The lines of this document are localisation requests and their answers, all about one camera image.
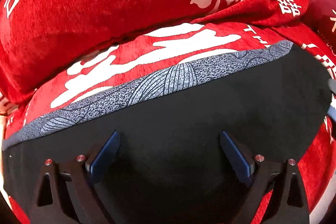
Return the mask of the black pants with patterned lining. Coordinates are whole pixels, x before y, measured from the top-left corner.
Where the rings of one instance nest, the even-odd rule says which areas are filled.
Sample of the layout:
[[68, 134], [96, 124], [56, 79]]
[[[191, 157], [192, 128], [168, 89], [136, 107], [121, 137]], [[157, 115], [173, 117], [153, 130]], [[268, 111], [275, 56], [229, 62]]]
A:
[[231, 223], [248, 188], [220, 133], [254, 155], [297, 164], [328, 113], [329, 81], [324, 66], [288, 40], [161, 69], [45, 114], [5, 140], [4, 187], [29, 216], [47, 159], [75, 159], [117, 131], [118, 154], [94, 184], [115, 223]]

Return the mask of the red bedsheet with white characters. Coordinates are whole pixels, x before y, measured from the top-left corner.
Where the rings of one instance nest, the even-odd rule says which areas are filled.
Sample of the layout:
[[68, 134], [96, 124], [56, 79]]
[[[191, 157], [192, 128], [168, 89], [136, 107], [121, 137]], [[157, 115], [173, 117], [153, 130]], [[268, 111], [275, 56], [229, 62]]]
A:
[[[335, 78], [335, 24], [331, 20], [334, 14], [335, 0], [309, 0], [299, 18], [276, 26], [263, 27], [242, 20], [182, 23], [153, 30], [124, 43], [114, 43], [102, 52], [73, 63], [44, 84], [23, 110], [9, 116], [4, 141], [45, 114], [161, 69], [224, 53], [264, 50], [282, 40], [312, 54], [332, 80]], [[318, 134], [297, 163], [307, 191], [309, 220], [335, 170], [332, 121], [335, 94], [331, 91], [331, 95], [331, 104]], [[11, 212], [5, 222], [31, 223], [28, 214], [5, 190], [3, 156], [2, 176], [1, 192]], [[269, 199], [270, 194], [262, 198], [252, 223], [261, 223]]]

